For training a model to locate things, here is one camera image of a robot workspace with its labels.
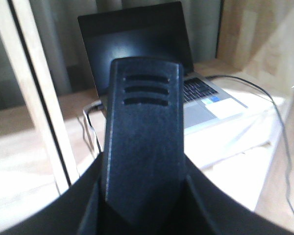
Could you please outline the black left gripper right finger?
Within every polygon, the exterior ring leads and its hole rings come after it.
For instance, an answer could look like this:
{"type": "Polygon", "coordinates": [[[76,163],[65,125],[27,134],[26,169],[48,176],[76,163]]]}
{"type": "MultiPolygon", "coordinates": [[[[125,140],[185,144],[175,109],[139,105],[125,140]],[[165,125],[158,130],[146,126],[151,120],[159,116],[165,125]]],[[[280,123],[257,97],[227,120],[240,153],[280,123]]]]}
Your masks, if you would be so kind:
{"type": "Polygon", "coordinates": [[[214,185],[187,158],[187,183],[199,211],[216,235],[292,235],[248,210],[214,185]]]}

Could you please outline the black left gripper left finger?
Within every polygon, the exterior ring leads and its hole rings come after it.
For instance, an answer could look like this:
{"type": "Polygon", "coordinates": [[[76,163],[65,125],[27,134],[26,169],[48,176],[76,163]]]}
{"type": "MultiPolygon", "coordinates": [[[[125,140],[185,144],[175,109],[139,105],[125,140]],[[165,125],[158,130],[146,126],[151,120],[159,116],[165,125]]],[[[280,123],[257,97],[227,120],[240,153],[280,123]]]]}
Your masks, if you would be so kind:
{"type": "Polygon", "coordinates": [[[103,153],[64,194],[0,235],[96,235],[103,153]]]}

